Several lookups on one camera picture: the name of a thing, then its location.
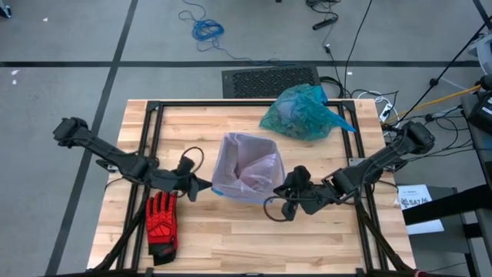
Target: blue cable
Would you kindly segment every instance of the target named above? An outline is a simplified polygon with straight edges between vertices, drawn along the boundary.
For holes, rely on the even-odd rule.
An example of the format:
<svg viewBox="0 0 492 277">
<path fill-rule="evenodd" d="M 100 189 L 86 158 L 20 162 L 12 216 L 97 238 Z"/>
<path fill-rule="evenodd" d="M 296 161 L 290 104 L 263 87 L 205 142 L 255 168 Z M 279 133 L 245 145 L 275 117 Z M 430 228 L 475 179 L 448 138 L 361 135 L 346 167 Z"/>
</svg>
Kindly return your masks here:
<svg viewBox="0 0 492 277">
<path fill-rule="evenodd" d="M 294 63 L 282 62 L 278 58 L 270 58 L 264 62 L 255 62 L 252 58 L 247 58 L 247 57 L 238 58 L 238 57 L 231 55 L 231 53 L 229 53 L 229 51 L 227 51 L 225 48 L 221 47 L 221 43 L 219 41 L 219 38 L 221 37 L 221 35 L 224 34 L 224 27 L 222 27 L 221 24 L 219 24 L 218 22 L 216 22 L 213 19 L 206 19 L 205 18 L 205 16 L 207 15 L 207 10 L 205 9 L 204 6 L 196 4 L 196 3 L 190 3 L 190 2 L 187 2 L 186 0 L 182 0 L 182 1 L 187 5 L 197 6 L 203 10 L 203 15 L 199 19 L 196 19 L 190 10 L 184 10 L 184 11 L 181 11 L 178 13 L 178 17 L 182 21 L 187 21 L 187 20 L 193 21 L 193 30 L 191 30 L 191 35 L 193 36 L 194 39 L 197 40 L 197 50 L 198 51 L 206 52 L 206 51 L 214 48 L 214 49 L 221 50 L 221 51 L 225 52 L 225 54 L 227 54 L 229 57 L 231 57 L 234 60 L 247 60 L 247 61 L 252 62 L 254 65 L 265 65 L 267 63 L 273 64 L 272 62 L 279 62 L 283 66 L 296 65 Z M 183 17 L 182 16 L 183 14 L 188 14 L 189 17 Z M 200 45 L 208 44 L 208 43 L 211 44 L 211 46 L 209 46 L 207 48 L 200 48 Z"/>
</svg>

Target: stand leg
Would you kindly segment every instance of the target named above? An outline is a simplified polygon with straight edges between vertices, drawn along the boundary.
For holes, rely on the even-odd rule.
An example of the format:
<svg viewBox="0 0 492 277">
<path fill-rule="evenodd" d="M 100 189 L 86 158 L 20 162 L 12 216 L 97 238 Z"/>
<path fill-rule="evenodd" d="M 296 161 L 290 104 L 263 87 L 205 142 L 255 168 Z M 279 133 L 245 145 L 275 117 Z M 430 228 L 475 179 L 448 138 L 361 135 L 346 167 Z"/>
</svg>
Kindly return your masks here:
<svg viewBox="0 0 492 277">
<path fill-rule="evenodd" d="M 405 223 L 412 225 L 440 219 L 444 216 L 474 211 L 479 208 L 492 209 L 491 198 L 490 187 L 488 185 L 479 185 L 455 195 L 406 209 L 403 211 L 403 215 Z"/>
<path fill-rule="evenodd" d="M 0 0 L 0 15 L 5 17 L 5 18 L 11 18 L 12 17 L 12 11 L 9 6 L 7 6 L 3 0 Z"/>
<path fill-rule="evenodd" d="M 489 31 L 492 31 L 492 22 L 490 22 L 490 18 L 487 15 L 487 12 L 485 11 L 485 8 L 482 6 L 482 3 L 480 0 L 473 0 L 475 7 L 477 7 L 478 13 L 480 14 L 480 17 L 482 20 L 484 20 L 485 25 L 489 29 Z"/>
</svg>

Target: black metal frame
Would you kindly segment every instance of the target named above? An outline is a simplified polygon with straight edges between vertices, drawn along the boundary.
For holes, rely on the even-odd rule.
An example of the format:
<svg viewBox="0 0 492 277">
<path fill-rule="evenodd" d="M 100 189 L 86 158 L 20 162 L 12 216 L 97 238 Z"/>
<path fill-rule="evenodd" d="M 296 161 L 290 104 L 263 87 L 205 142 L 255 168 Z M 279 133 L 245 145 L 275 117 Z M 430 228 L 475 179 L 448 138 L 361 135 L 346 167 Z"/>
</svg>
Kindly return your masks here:
<svg viewBox="0 0 492 277">
<path fill-rule="evenodd" d="M 161 126 L 162 126 L 162 118 L 164 114 L 165 107 L 169 106 L 270 106 L 274 101 L 273 100 L 268 100 L 268 99 L 258 99 L 255 101 L 231 101 L 231 100 L 225 100 L 225 101 L 196 101 L 196 102 L 187 102 L 187 101 L 170 101 L 170 102 L 163 102 L 163 101 L 150 101 L 147 103 L 147 107 L 145 109 L 145 119 L 144 119 L 144 125 L 142 128 L 141 132 L 141 141 L 138 149 L 138 154 L 143 155 L 145 153 L 145 143 L 147 141 L 148 137 L 148 129 L 150 126 L 150 121 L 151 121 L 151 114 L 153 111 L 158 111 L 157 118 L 156 118 L 156 123 L 155 123 L 155 129 L 154 129 L 154 134 L 152 138 L 152 143 L 151 143 L 151 149 L 150 149 L 150 156 L 152 158 L 155 158 L 156 153 L 157 153 L 157 148 L 158 148 L 158 140 L 159 140 L 159 135 L 161 131 Z M 361 133 L 359 132 L 359 123 L 357 120 L 357 114 L 356 114 L 356 108 L 353 100 L 343 100 L 339 102 L 328 102 L 325 104 L 327 107 L 335 107 L 338 109 L 338 114 L 341 116 L 343 119 L 345 119 L 345 111 L 347 110 L 351 116 L 351 121 L 352 125 L 354 128 L 357 130 L 357 132 L 354 133 L 355 137 L 355 143 L 357 145 L 357 155 L 358 158 L 364 158 L 365 153 L 364 153 L 364 146 L 362 143 L 362 138 L 361 138 Z M 349 159 L 354 158 L 354 154 L 352 152 L 352 147 L 351 147 L 351 140 L 349 138 L 349 134 L 347 130 L 342 129 L 342 137 L 344 140 L 344 148 L 345 148 L 345 154 L 347 156 L 347 164 Z M 367 191 L 370 190 L 370 185 L 368 185 L 365 188 Z M 143 192 L 142 196 L 142 201 L 146 201 L 149 197 L 150 193 L 150 188 L 145 187 L 145 190 Z M 133 216 L 134 210 L 135 210 L 135 204 L 137 200 L 137 194 L 138 194 L 138 185 L 137 184 L 132 184 L 129 199 L 128 199 L 128 207 L 127 207 L 127 212 L 125 216 L 125 223 L 124 226 L 128 226 L 129 222 L 131 221 L 131 217 Z M 374 201 L 374 197 L 371 194 L 368 194 L 367 197 L 367 206 L 369 208 L 370 214 L 371 214 L 371 219 L 374 222 L 374 224 L 379 228 L 379 221 L 377 219 L 377 210 L 376 210 L 376 204 Z M 361 237 L 361 246 L 362 246 L 362 252 L 364 255 L 364 264 L 366 265 L 366 270 L 373 269 L 373 263 L 372 263 L 372 258 L 371 258 L 371 247 L 369 246 L 369 238 L 367 236 L 367 230 L 364 225 L 364 223 L 361 221 L 359 217 L 357 217 L 357 223 L 359 226 L 359 234 Z M 138 263 L 140 261 L 140 256 L 141 256 L 141 244 L 143 241 L 143 235 L 144 235 L 144 224 L 140 224 L 137 230 L 136 238 L 135 238 L 135 247 L 133 249 L 132 253 L 132 258 L 131 258 L 131 269 L 138 270 Z M 125 266 L 125 256 L 126 256 L 126 247 L 118 257 L 116 269 L 123 269 Z M 382 251 L 382 249 L 377 245 L 377 252 L 380 257 L 380 264 L 382 269 L 388 269 L 387 267 L 387 260 L 385 258 L 385 255 Z M 340 277 L 348 277 L 348 276 L 363 276 L 364 273 L 360 269 L 356 269 L 357 273 L 354 274 L 323 274 L 319 276 L 340 276 Z M 180 274 L 180 276 L 195 276 L 198 274 Z M 244 274 L 225 274 L 221 276 L 243 276 Z M 303 274 L 295 274 L 292 276 L 302 276 Z M 154 273 L 152 276 L 169 276 L 167 273 Z"/>
</svg>

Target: blue plastic bag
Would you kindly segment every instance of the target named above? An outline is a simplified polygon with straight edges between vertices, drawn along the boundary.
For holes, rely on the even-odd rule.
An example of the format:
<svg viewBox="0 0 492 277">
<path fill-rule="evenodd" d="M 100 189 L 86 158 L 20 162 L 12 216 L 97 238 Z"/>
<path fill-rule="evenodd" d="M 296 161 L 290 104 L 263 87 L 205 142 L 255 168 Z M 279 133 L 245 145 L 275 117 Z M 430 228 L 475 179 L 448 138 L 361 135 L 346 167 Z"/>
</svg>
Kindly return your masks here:
<svg viewBox="0 0 492 277">
<path fill-rule="evenodd" d="M 320 85 L 288 88 L 270 106 L 260 127 L 305 141 L 324 139 L 338 126 L 355 132 L 354 127 L 324 106 L 327 101 Z"/>
</svg>

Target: wooden table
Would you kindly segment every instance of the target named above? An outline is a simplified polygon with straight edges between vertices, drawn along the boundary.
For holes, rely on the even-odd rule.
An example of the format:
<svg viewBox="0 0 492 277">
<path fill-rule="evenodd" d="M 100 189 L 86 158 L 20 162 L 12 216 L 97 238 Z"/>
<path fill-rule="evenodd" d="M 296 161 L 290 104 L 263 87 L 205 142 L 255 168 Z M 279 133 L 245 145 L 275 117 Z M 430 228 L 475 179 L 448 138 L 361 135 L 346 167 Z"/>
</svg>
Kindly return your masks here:
<svg viewBox="0 0 492 277">
<path fill-rule="evenodd" d="M 128 101 L 118 147 L 126 152 L 138 149 L 147 100 Z M 372 100 L 355 100 L 361 137 L 367 156 L 384 147 L 377 109 Z M 204 150 L 200 178 L 210 180 L 222 137 L 226 132 L 247 132 L 273 139 L 278 144 L 286 172 L 305 165 L 311 180 L 347 166 L 341 130 L 335 128 L 325 140 L 301 142 L 258 128 L 268 107 L 167 107 L 158 145 L 161 167 L 175 169 L 181 153 L 192 146 Z M 199 161 L 198 152 L 188 157 Z M 109 181 L 119 178 L 112 174 Z M 382 178 L 394 182 L 392 175 Z M 118 240 L 128 204 L 130 184 L 121 180 L 108 187 L 102 204 L 88 267 L 97 265 Z M 415 266 L 401 209 L 394 204 L 394 187 L 378 183 L 374 192 L 381 230 L 394 250 Z M 282 201 L 269 208 L 280 217 Z M 363 268 L 363 254 L 354 207 L 329 205 L 314 215 L 299 211 L 293 222 L 267 219 L 261 205 L 235 202 L 211 190 L 198 194 L 194 203 L 180 199 L 178 211 L 178 257 L 155 267 L 155 272 L 181 273 L 355 273 Z M 153 267 L 144 236 L 139 271 Z M 370 236 L 372 257 L 377 267 L 375 242 Z M 129 268 L 133 239 L 129 242 L 125 267 Z"/>
</svg>

